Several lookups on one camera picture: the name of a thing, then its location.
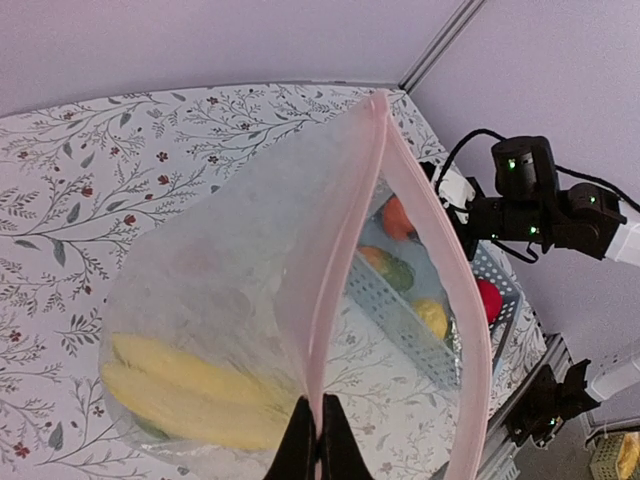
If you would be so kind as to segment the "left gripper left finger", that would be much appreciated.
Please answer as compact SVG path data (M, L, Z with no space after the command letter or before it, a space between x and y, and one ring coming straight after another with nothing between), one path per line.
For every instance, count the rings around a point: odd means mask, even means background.
M316 478L317 434L306 397L295 405L280 446L264 480L312 480Z

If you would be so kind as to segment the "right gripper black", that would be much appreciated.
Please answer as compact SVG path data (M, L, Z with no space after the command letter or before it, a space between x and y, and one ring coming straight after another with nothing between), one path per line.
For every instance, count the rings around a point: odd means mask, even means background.
M473 260L481 240L505 238L503 197L476 197L465 207L449 207L449 219L468 260Z

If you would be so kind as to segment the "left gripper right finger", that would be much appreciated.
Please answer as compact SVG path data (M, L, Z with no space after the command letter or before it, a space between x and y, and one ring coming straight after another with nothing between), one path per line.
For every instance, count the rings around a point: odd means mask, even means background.
M325 394L319 460L322 480L372 480L339 398Z

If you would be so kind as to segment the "orange toy fruit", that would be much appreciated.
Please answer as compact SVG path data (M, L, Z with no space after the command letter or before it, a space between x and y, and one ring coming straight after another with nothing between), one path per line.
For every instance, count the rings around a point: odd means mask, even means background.
M402 203L396 196L392 196L382 209L382 227L385 233L396 241L409 240L415 233Z

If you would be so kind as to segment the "green orange toy mango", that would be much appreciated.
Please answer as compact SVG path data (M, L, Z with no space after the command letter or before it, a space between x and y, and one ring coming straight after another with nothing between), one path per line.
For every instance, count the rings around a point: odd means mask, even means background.
M360 246L358 251L397 292L406 292L413 287L414 270L406 261L375 246Z

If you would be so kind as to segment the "yellow toy pear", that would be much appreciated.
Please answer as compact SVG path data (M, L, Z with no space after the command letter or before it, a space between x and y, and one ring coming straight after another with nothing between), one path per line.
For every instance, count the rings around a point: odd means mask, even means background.
M439 302L429 298L420 298L412 302L412 308L438 339L443 340L446 337L449 320Z

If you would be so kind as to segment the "yellow toy banana bunch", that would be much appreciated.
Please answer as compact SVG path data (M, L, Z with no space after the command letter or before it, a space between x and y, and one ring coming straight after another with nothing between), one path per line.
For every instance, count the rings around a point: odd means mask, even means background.
M214 366L148 337L115 333L101 377L115 399L171 438L271 450L284 435L297 389Z

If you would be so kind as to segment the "clear zip top bag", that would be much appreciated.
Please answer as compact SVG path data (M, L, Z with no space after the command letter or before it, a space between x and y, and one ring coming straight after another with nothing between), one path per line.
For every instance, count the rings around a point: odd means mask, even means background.
M101 367L111 337L159 340L219 367L279 381L309 401L316 478L330 340L376 186L385 182L431 251L462 339L458 418L445 475L475 477L488 421L491 343L469 261L433 187L374 92L321 125L277 142L213 195L131 246L103 311ZM279 445L241 450L158 441L105 390L132 449L203 479L264 479Z

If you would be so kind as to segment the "green toy pepper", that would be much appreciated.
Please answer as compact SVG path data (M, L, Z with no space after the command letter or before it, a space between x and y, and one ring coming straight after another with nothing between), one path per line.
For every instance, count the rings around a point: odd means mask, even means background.
M462 343L457 324L455 322L449 324L445 343L457 358L461 357Z

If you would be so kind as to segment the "green toy watermelon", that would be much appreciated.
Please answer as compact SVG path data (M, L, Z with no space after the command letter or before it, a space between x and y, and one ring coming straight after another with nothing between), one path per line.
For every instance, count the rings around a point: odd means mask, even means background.
M152 422L138 416L134 416L133 419L139 429L149 437L158 441L168 441L171 439L166 432L155 426Z

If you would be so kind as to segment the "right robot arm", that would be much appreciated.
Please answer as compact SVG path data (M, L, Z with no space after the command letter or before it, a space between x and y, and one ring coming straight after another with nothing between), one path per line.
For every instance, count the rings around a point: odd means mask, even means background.
M495 143L497 196L487 197L474 178L475 195L446 210L467 257L480 241L499 248L507 242L573 250L596 260L639 263L639 204L613 184L556 164L543 136L506 138L476 129L452 150L457 155L472 139L488 136ZM545 440L563 424L639 382L639 346L630 344L600 360L595 368L583 360L557 381L550 366L535 375L527 392L507 417L517 444Z

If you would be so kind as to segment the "red toy apple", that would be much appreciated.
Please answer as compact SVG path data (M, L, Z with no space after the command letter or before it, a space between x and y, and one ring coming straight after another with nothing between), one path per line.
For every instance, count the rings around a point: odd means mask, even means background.
M503 306L502 296L498 288L490 281L477 279L476 285L485 308L487 323L492 325L501 312Z

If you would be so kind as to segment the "light blue plastic basket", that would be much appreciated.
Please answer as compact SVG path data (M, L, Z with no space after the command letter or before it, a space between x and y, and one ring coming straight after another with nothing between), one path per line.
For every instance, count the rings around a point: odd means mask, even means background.
M457 390L461 383L462 352L457 358L445 343L446 337L438 339L412 308L417 299L433 299L443 306L449 324L457 324L448 290L441 283L431 251L416 232L409 240L396 241L383 230L382 209L392 196L393 191L385 182L376 186L353 255L346 292L420 373L444 390ZM413 287L406 292L394 290L359 253L360 246L379 247L406 261L414 270Z

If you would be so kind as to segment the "yellow wicker basket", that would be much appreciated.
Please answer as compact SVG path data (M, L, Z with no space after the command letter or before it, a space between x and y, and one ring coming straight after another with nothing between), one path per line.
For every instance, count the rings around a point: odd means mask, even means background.
M638 479L639 433L619 433L601 438L589 467L596 480Z

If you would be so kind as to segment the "floral tablecloth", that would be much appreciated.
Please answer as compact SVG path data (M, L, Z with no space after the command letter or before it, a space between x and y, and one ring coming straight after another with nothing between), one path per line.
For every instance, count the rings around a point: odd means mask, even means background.
M106 413L99 308L134 239L215 192L263 148L324 123L370 88L266 84L106 97L1 119L1 479L197 479L136 452ZM495 415L546 352L521 308L500 355ZM429 479L457 409L344 299L326 388L376 479Z

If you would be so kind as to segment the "front aluminium rail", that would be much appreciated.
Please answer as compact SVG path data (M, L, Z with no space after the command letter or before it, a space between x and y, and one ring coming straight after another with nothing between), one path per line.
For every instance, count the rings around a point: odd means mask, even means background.
M578 415L566 393L573 368L564 339L553 334L547 351L523 384L489 421L478 479L516 479L521 449L545 448Z

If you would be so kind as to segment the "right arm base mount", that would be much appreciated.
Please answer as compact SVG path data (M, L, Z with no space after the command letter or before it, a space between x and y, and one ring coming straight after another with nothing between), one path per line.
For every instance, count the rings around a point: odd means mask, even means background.
M586 391L591 361L572 365L559 382L549 364L543 365L506 419L510 439L522 447L529 439L539 446L549 443L564 423L600 406Z

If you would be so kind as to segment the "right aluminium frame post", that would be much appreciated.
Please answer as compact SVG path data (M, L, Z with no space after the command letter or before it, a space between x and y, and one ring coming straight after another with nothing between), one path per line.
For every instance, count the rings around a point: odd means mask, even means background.
M407 94L413 93L433 70L451 45L479 15L487 0L460 1L436 35L430 40L423 53L409 68L398 84Z

